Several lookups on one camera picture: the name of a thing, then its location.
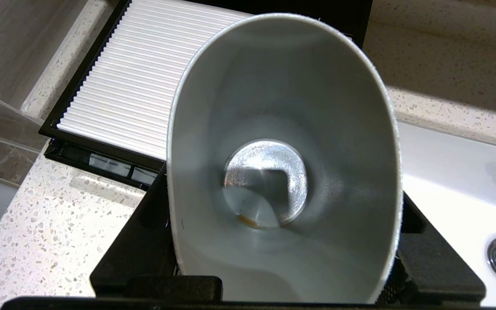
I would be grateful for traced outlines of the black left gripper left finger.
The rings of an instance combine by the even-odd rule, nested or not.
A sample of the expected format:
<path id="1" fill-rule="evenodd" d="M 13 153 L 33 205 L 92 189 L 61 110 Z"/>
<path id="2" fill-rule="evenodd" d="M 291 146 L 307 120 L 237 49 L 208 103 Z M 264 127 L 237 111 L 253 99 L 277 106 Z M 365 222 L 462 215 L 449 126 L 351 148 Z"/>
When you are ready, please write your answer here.
<path id="1" fill-rule="evenodd" d="M 215 276 L 178 274 L 163 167 L 90 275 L 97 298 L 222 298 Z"/>

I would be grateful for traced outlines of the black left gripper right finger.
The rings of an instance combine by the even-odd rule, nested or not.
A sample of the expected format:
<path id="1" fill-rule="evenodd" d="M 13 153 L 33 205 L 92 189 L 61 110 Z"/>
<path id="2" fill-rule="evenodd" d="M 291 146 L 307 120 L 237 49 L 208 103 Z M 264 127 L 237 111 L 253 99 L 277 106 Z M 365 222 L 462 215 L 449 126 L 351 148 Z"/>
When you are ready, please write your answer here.
<path id="1" fill-rule="evenodd" d="M 479 303 L 485 295 L 482 280 L 404 194 L 388 302 Z"/>

